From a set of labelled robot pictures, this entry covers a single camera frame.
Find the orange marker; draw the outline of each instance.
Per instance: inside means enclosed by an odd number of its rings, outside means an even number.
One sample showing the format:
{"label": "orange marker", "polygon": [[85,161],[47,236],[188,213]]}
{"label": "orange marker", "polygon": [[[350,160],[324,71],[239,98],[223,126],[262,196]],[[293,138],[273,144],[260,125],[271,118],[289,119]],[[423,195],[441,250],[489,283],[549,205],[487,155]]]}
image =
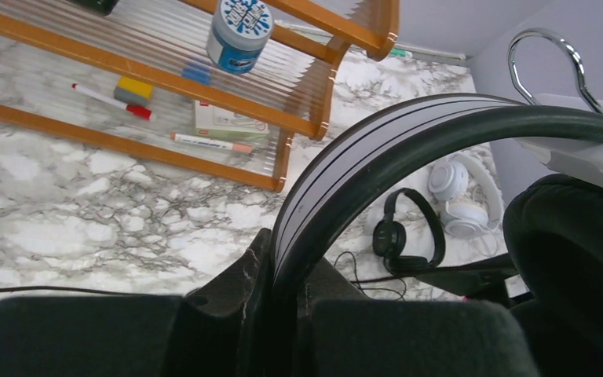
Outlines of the orange marker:
{"label": "orange marker", "polygon": [[253,151],[253,147],[251,147],[250,145],[231,143],[229,141],[223,140],[208,139],[206,137],[197,137],[172,133],[170,134],[170,139],[174,141],[179,141],[181,143],[202,145],[203,147],[230,149],[235,152],[251,153]]}

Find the red cap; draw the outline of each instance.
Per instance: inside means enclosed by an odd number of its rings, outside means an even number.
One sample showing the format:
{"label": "red cap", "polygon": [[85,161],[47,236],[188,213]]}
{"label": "red cap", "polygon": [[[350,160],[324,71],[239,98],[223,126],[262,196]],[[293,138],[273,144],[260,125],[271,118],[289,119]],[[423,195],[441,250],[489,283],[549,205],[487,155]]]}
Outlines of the red cap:
{"label": "red cap", "polygon": [[129,104],[128,106],[126,106],[126,110],[132,112],[133,115],[142,119],[153,120],[155,118],[155,115],[152,113],[151,110],[144,106],[140,106],[139,104]]}

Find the headphone cable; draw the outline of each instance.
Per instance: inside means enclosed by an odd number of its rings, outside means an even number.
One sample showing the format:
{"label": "headphone cable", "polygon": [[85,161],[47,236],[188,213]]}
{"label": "headphone cable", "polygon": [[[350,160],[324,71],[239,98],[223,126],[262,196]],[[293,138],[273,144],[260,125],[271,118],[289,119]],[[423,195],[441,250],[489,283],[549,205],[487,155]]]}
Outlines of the headphone cable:
{"label": "headphone cable", "polygon": [[147,293],[130,293],[117,291],[104,291],[101,289],[90,289],[80,287],[58,287],[54,285],[29,285],[23,287],[2,287],[0,293],[12,293],[22,291],[64,291],[64,292],[79,292],[90,293],[93,295],[114,295],[114,296],[149,296]]}
{"label": "headphone cable", "polygon": [[[407,284],[406,284],[405,280],[403,280],[400,277],[388,276],[385,280],[380,280],[380,279],[360,280],[359,277],[357,276],[357,257],[355,256],[355,254],[352,251],[343,251],[341,254],[339,254],[338,257],[336,257],[336,259],[334,260],[334,269],[336,269],[338,260],[341,259],[341,257],[346,254],[350,255],[350,257],[353,260],[353,275],[355,276],[355,280],[350,280],[350,283],[353,284],[360,292],[362,292],[363,295],[369,297],[365,291],[388,291],[388,292],[394,293],[395,295],[397,295],[399,297],[399,298],[397,298],[397,301],[398,300],[406,301],[405,294],[407,293]],[[403,283],[404,284],[403,293],[401,293],[395,289],[392,289],[392,288],[362,287],[362,285],[361,285],[361,284],[369,284],[369,283],[379,283],[382,281],[389,281],[389,280],[399,280],[401,283]]]}

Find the whiteboard marker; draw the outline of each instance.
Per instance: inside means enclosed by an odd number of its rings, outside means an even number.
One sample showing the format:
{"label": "whiteboard marker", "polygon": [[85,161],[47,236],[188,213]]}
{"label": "whiteboard marker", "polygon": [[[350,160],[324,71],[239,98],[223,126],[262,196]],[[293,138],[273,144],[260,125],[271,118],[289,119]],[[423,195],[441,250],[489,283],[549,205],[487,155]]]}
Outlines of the whiteboard marker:
{"label": "whiteboard marker", "polygon": [[86,94],[89,97],[95,98],[100,102],[111,104],[112,106],[116,106],[117,108],[126,110],[138,118],[147,119],[152,122],[155,120],[155,114],[152,113],[152,111],[148,108],[140,106],[139,104],[127,104],[126,102],[121,102],[119,100],[116,100],[112,97],[108,97],[104,94],[98,93],[95,90],[91,90],[79,84],[73,84],[73,89],[82,94]]}
{"label": "whiteboard marker", "polygon": [[206,137],[197,137],[172,133],[170,134],[170,139],[174,141],[179,141],[181,143],[202,145],[203,147],[230,149],[235,152],[251,153],[253,151],[253,147],[251,147],[250,145],[231,143],[229,141],[223,140],[208,139]]}

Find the ear cup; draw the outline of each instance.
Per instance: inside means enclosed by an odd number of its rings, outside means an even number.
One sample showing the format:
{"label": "ear cup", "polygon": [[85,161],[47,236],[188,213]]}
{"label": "ear cup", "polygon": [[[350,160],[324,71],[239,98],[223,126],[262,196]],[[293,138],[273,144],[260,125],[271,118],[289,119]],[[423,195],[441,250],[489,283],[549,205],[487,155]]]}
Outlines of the ear cup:
{"label": "ear cup", "polygon": [[447,234],[458,238],[483,236],[488,226],[488,213],[472,203],[452,203],[440,212],[440,221]]}
{"label": "ear cup", "polygon": [[380,221],[373,231],[373,252],[383,258],[395,258],[405,247],[405,227],[398,221]]}
{"label": "ear cup", "polygon": [[436,199],[447,202],[466,191],[469,178],[468,170],[461,163],[440,161],[431,170],[429,191]]}
{"label": "ear cup", "polygon": [[603,350],[603,188],[543,178],[512,201],[503,228],[533,295]]}
{"label": "ear cup", "polygon": [[429,261],[424,257],[406,256],[385,258],[385,269],[394,276],[406,276],[407,274],[419,271],[420,269],[428,269]]}

